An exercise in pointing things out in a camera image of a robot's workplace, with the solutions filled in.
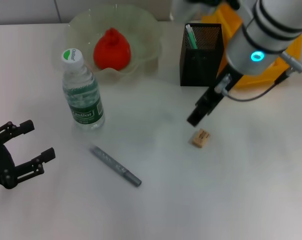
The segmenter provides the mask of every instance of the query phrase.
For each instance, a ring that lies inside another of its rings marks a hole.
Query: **yellow container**
[[[223,43],[224,48],[229,41],[229,39],[234,35],[236,30],[241,26],[242,20],[236,14],[234,10],[227,4],[222,4],[219,6],[217,11],[213,16],[203,16],[203,23],[219,23],[222,24],[223,33]],[[288,48],[287,53],[299,59],[302,47],[302,34],[299,36]],[[219,72],[227,64],[225,51],[221,60]],[[269,66],[261,75],[257,76],[243,76],[241,80],[235,85],[235,88],[245,88],[245,87],[258,87],[261,85],[272,84],[275,79],[280,76],[289,66],[281,59],[277,58],[275,62]]]

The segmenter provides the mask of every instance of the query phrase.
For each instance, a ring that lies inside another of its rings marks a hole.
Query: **plastic bottle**
[[[70,48],[63,52],[63,91],[75,123],[83,129],[95,129],[104,121],[98,83],[85,66],[81,51]]]

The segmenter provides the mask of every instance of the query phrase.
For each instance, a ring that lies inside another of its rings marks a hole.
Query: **black mesh pen holder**
[[[217,23],[192,23],[198,49],[193,49],[184,28],[180,56],[181,86],[214,86],[224,52],[222,27]]]

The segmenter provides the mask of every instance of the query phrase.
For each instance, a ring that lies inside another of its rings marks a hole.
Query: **red object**
[[[121,70],[130,62],[130,45],[119,31],[115,28],[110,28],[97,42],[93,59],[95,65],[100,69],[111,67],[115,70]]]

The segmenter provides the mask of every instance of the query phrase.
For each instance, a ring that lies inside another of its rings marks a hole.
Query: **bottle cap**
[[[63,67],[67,71],[78,70],[84,65],[84,58],[78,49],[69,48],[62,54]]]

